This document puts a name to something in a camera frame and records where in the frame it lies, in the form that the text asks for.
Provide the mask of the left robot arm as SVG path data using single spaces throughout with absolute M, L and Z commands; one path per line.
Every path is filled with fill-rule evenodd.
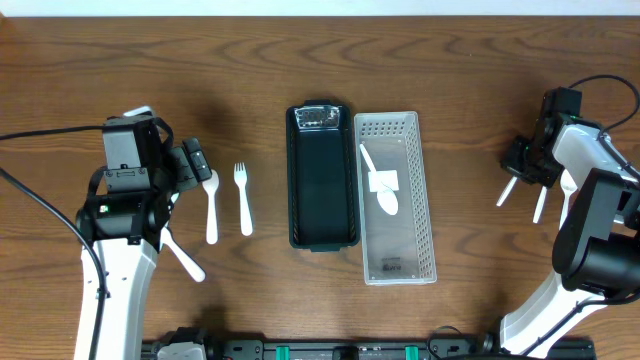
M 163 247 L 174 252 L 194 281 L 206 277 L 175 242 L 169 220 L 179 195 L 202 186 L 208 197 L 206 239 L 215 243 L 219 178 L 197 138 L 176 146 L 171 135 L 160 135 L 170 130 L 148 106 L 104 124 L 107 163 L 93 173 L 76 215 L 87 242 L 81 253 L 77 359 L 142 357 L 146 298 Z

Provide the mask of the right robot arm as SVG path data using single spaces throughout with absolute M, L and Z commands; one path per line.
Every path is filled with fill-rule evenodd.
M 482 353 L 544 358 L 580 321 L 639 298 L 639 172 L 613 146 L 607 128 L 580 114 L 582 94 L 558 87 L 544 94 L 532 137 L 518 136 L 501 167 L 514 181 L 544 190 L 568 173 L 578 194 L 564 206 L 552 271 L 517 310 L 501 318 Z

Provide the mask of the white plastic fork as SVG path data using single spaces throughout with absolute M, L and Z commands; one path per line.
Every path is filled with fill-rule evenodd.
M 173 234 L 168 226 L 164 226 L 160 232 L 160 248 L 163 249 L 164 247 L 168 247 L 170 249 L 170 251 L 176 256 L 183 268 L 195 282 L 201 283 L 205 280 L 205 271 L 175 241 Z
M 239 190 L 241 233 L 244 236 L 250 236 L 253 234 L 253 222 L 246 191 L 248 174 L 244 163 L 234 165 L 234 181 Z

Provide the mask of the white plastic spoon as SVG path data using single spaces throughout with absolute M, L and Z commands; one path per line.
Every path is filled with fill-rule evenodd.
M 207 222 L 206 222 L 206 241 L 213 245 L 218 242 L 218 222 L 216 210 L 216 192 L 219 187 L 219 176 L 215 170 L 211 170 L 211 177 L 202 182 L 203 189 L 207 194 Z
M 548 192 L 548 188 L 545 187 L 545 186 L 542 186 L 541 190 L 540 190 L 540 193 L 539 193 L 539 197 L 538 197 L 537 202 L 536 202 L 535 209 L 534 209 L 534 214 L 533 214 L 533 219 L 532 219 L 532 222 L 534 224 L 538 224 L 540 219 L 541 219 L 541 216 L 542 216 L 542 213 L 543 213 L 543 210 L 544 210 L 544 206 L 545 206 L 545 202 L 546 202 L 547 192 Z
M 499 196 L 499 198 L 498 198 L 498 200 L 496 202 L 496 206 L 497 207 L 501 207 L 505 203 L 505 201 L 508 199 L 509 195 L 513 191 L 513 188 L 515 187 L 515 184 L 517 182 L 518 182 L 518 178 L 516 176 L 513 176 L 509 180 L 509 182 L 507 183 L 507 185 L 503 189 L 501 195 Z
M 561 174 L 560 187 L 564 194 L 561 216 L 559 220 L 559 228 L 562 228 L 568 216 L 571 196 L 578 190 L 576 182 L 567 169 L 565 169 Z
M 377 183 L 376 198 L 378 204 L 388 215 L 395 216 L 399 210 L 399 203 L 394 191 L 381 181 L 378 171 L 366 147 L 363 144 L 360 144 L 359 149 L 369 171 L 371 172 L 372 179 Z

